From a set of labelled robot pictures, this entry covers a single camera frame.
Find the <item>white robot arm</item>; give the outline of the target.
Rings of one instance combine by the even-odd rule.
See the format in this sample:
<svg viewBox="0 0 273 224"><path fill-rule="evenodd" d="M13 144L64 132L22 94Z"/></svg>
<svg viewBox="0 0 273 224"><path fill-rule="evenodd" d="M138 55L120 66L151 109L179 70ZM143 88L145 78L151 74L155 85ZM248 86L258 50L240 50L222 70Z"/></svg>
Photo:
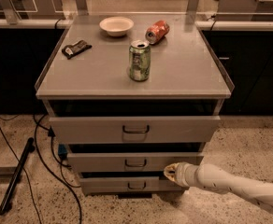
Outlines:
<svg viewBox="0 0 273 224"><path fill-rule="evenodd" d="M231 175L213 164L188 162L169 164L164 175L181 187L233 193L273 215L273 183Z"/></svg>

